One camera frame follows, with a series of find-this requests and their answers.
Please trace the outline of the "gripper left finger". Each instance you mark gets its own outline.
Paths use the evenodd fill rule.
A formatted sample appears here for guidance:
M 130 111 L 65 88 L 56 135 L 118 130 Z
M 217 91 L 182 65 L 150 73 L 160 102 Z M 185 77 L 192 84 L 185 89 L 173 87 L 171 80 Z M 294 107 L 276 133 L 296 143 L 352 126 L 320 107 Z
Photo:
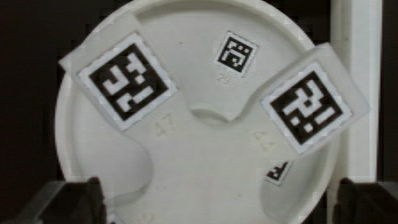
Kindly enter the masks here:
M 18 215 L 22 224 L 107 224 L 102 182 L 50 182 Z

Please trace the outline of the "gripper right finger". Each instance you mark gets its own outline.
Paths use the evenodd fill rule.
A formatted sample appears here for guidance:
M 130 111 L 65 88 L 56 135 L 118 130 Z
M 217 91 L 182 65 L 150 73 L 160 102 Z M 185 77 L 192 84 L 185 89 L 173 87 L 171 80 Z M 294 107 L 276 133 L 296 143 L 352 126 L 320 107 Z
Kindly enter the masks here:
M 336 224 L 398 224 L 398 198 L 381 183 L 342 179 Z

